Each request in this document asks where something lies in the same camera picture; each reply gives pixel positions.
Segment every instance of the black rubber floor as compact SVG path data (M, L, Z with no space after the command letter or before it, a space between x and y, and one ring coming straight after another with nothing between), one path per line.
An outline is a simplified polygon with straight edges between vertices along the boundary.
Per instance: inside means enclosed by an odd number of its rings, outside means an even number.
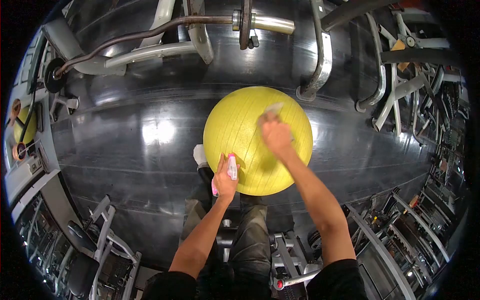
M72 26L87 51L113 36L148 29L157 3L119 1L109 11L100 2L73 18ZM239 1L208 1L205 8L206 14L220 15L239 6ZM191 54L130 64L125 76L69 73L67 91L81 104L74 115L60 117L52 126L62 173L84 216L87 206L110 195L117 208L112 228L143 253L146 264L168 267L173 258L184 198L200 183L193 148L203 142L204 124L215 104L250 85L274 87L295 97L295 88L315 68L316 42L307 0L289 6L254 0L253 7L259 14L294 20L294 35L259 31L260 47L241 51L239 34L231 26L208 25L215 54L208 66ZM328 2L327 7L334 8ZM374 15L390 22L382 23L385 27L393 26L387 12ZM179 27L178 35L168 32L164 42L174 42L176 36L183 41L188 35ZM331 37L332 74L315 101L300 103L313 131L309 166L340 203L362 201L395 186L411 199L425 179L433 147L420 148L409 132L395 137L387 131L388 124L375 132L372 111L355 111L354 101L371 95L377 84L366 19L334 29ZM130 51L139 43L115 45L103 54ZM404 100L400 105L406 124L408 109ZM294 185L264 200L271 232L293 227L304 240L314 229ZM235 200L232 208L238 205Z

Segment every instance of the forearm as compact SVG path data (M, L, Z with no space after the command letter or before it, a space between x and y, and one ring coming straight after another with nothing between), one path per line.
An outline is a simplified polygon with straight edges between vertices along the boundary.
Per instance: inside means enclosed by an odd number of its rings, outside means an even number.
M218 227L229 203L230 201L221 197L217 199L202 221L180 245L169 271L184 272L197 278L212 249Z
M347 224L336 198L312 170L300 160L295 149L292 147L286 149L281 155L278 155L278 158L292 175L307 211L320 234Z

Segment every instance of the black shirt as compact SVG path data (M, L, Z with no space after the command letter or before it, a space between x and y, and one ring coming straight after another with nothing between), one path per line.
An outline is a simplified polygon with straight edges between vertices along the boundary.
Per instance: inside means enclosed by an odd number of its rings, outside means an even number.
M142 300L190 300L195 298L196 280L182 272L158 274L144 291ZM365 287L357 261L343 259L326 266L307 285L309 299L366 300ZM225 295L222 299L243 299L241 295Z

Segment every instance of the pink trigger sprayer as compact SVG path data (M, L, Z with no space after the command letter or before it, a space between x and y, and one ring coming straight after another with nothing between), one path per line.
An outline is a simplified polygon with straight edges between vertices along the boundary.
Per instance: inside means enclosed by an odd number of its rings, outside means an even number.
M235 160L235 155L230 153L228 155L228 165L227 165L227 174L232 180L237 180L237 161ZM215 197L218 197L218 190L216 189L213 179L212 179L212 194Z

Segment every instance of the exercise ball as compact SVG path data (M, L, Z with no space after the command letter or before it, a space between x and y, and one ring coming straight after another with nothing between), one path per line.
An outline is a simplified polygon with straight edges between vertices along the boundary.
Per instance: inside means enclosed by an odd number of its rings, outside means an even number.
M290 125L292 146L308 164L312 156L312 128L300 105L285 93L264 86L245 87L225 96L208 116L204 149L216 172L221 153L235 153L240 164L237 191L254 196L280 192L293 183L287 169L268 150L257 126L258 118L273 103L283 103L280 119Z
M25 124L25 121L27 120L28 116L28 107L25 107L20 110L20 113L18 114L18 118L20 121L22 121ZM27 126L27 131L25 132L24 136L24 143L28 144L33 140L36 134L36 113L35 111L32 112L32 117L30 118L30 122L28 123ZM22 135L22 128L20 125L18 125L17 122L13 125L13 137L15 138L15 141L18 143L20 141L20 135Z

